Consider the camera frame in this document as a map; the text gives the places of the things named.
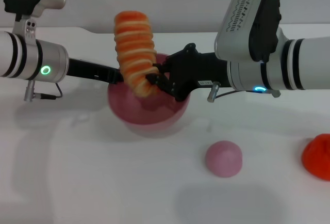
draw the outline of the cable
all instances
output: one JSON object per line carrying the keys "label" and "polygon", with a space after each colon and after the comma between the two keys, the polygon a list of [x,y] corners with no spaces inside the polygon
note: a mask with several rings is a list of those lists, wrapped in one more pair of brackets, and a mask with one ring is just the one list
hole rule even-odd
{"label": "cable", "polygon": [[223,96],[226,96],[226,95],[229,95],[229,94],[232,94],[232,93],[236,93],[236,92],[241,92],[241,91],[229,91],[229,92],[226,92],[224,94],[220,94],[220,95],[216,96],[216,99],[220,98],[220,97],[223,97]]}
{"label": "cable", "polygon": [[61,88],[59,87],[58,83],[55,83],[55,85],[56,85],[58,91],[60,92],[60,96],[56,96],[56,98],[57,98],[57,99],[60,99],[61,97],[63,97],[62,90],[61,90]]}

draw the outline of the red object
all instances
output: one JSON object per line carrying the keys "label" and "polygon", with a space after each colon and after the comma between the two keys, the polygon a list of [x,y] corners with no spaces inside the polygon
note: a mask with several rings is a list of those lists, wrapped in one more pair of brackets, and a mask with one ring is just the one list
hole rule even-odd
{"label": "red object", "polygon": [[[166,55],[157,54],[158,63],[165,61]],[[170,127],[185,112],[189,97],[182,102],[165,92],[147,98],[139,98],[124,84],[109,85],[108,102],[114,114],[124,122],[147,131]]]}
{"label": "red object", "polygon": [[330,181],[330,134],[315,137],[306,146],[302,154],[302,162],[311,174]]}

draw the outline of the blue indicator light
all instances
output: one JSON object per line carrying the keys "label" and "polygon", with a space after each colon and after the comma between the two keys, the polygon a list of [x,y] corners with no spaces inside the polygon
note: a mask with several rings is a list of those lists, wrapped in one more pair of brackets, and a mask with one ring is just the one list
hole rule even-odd
{"label": "blue indicator light", "polygon": [[262,87],[262,86],[256,86],[254,88],[254,91],[267,91],[267,89],[265,87]]}

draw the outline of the striped orange object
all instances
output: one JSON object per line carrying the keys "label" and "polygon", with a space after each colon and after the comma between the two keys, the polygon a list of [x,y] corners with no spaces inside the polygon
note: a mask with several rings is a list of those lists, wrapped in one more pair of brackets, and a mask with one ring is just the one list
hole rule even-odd
{"label": "striped orange object", "polygon": [[148,17],[138,11],[123,11],[115,16],[114,23],[117,61],[124,82],[138,97],[157,93],[157,86],[145,78],[149,73],[159,73],[153,67],[157,52]]}

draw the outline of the robotic arm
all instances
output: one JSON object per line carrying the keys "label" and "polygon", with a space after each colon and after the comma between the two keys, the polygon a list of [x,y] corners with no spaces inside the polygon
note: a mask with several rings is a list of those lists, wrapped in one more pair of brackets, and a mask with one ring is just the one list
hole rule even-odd
{"label": "robotic arm", "polygon": [[[63,8],[65,0],[4,2],[5,11],[16,14],[16,19],[12,33],[0,32],[0,75],[28,80],[25,100],[56,98],[34,93],[35,81],[58,83],[66,75],[111,84],[123,81],[118,69],[69,58],[63,46],[36,39],[33,17],[46,8]],[[177,101],[196,88],[211,88],[209,102],[214,102],[220,87],[274,97],[282,89],[330,89],[330,37],[289,40],[278,27],[279,6],[279,0],[232,0],[215,53],[198,53],[190,43],[162,65],[155,64],[161,74],[149,74],[147,79]]]}

